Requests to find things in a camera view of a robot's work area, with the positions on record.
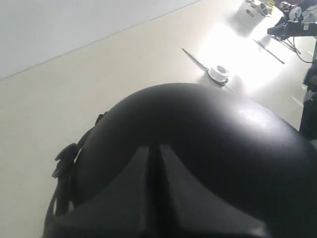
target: white wall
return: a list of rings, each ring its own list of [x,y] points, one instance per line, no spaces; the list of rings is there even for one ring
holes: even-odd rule
[[[2,0],[0,79],[198,0]]]

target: white floor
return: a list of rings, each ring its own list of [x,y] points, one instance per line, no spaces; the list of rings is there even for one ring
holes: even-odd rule
[[[249,97],[298,128],[309,68],[265,37],[268,18],[243,35],[238,0],[202,0],[0,81],[0,237],[39,237],[56,181],[56,154],[96,116],[142,88],[169,82],[213,87],[182,51],[232,71],[224,90]],[[252,41],[262,39],[285,65]],[[296,39],[309,60],[313,38]]]

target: roll of tape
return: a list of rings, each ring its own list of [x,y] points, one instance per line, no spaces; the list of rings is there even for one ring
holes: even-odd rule
[[[209,69],[208,74],[213,80],[224,83],[228,80],[230,72],[223,66],[217,65]]]

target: buckle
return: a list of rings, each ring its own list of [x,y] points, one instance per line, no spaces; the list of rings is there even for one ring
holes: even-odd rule
[[[77,144],[73,143],[66,146],[55,158],[58,163],[52,177],[60,178],[64,176],[74,165],[74,160],[76,159],[78,152]]]

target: white basket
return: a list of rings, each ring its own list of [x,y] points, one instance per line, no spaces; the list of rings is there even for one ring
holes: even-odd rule
[[[243,3],[236,13],[236,17],[249,29],[254,29],[265,18],[265,16],[261,15],[253,7],[251,7],[246,0],[243,0]]]

